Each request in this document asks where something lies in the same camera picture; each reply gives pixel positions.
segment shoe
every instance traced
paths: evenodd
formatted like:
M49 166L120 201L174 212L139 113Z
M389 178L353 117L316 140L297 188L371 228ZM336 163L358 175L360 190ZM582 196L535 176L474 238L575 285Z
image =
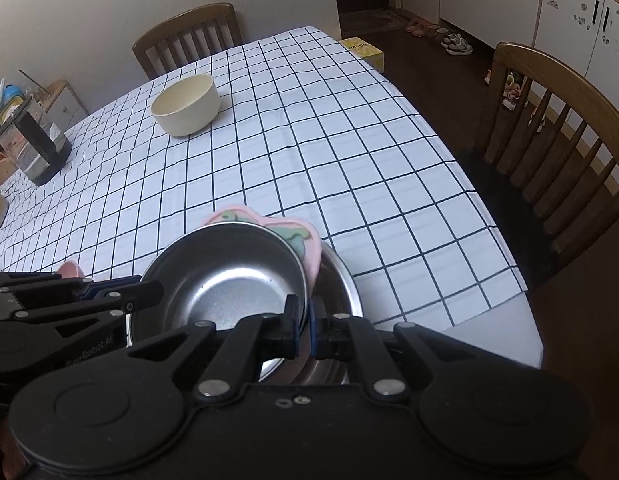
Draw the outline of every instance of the shoe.
M461 40L462 37L460 34L452 32L445 34L445 37L443 38L443 41L441 42L441 46L446 47L448 46L448 44L453 43L456 40Z
M445 50L451 56L469 56L473 52L471 45L461 37L454 38L451 43L445 45Z

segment silver rivet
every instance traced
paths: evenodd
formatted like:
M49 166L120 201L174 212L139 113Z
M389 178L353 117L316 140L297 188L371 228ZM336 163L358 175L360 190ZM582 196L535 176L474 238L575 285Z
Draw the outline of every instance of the silver rivet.
M291 400L289 399L276 399L274 404L278 406L279 408L282 408L283 410L286 410L287 408L291 408L294 405L294 403L291 402Z
M294 397L294 402L296 404L309 404L311 402L311 399L304 395L299 395L297 397Z
M382 396L395 396L403 393L405 383L398 379L381 379L374 383L374 391Z
M229 384L219 379L203 381L198 385L198 391L205 397L218 397L226 394L230 389Z

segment floor mat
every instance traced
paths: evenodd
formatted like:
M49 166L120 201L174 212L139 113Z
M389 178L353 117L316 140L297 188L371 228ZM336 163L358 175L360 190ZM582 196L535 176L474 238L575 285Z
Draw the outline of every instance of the floor mat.
M408 20L391 10L360 10L339 14L343 38L404 28Z

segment metal bowl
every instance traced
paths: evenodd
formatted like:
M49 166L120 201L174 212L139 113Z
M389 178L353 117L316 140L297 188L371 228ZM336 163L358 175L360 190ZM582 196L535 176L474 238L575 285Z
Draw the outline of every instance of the metal bowl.
M301 260L282 237L257 224L220 222L179 238L151 263L146 280L158 280L164 297L132 314L132 342L198 320L211 320L219 330L233 328L245 316L282 312L288 294L300 298L301 328L307 319ZM260 378L281 361L266 362Z

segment slipper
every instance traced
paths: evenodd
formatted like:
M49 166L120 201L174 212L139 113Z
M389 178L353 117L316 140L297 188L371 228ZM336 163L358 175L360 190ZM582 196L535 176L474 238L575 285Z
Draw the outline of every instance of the slipper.
M420 23L418 25L414 25L413 27L407 27L405 30L416 38L422 38L427 34L425 28Z
M417 18L414 18L409 23L407 23L405 30L416 38L422 38L426 34L425 27Z

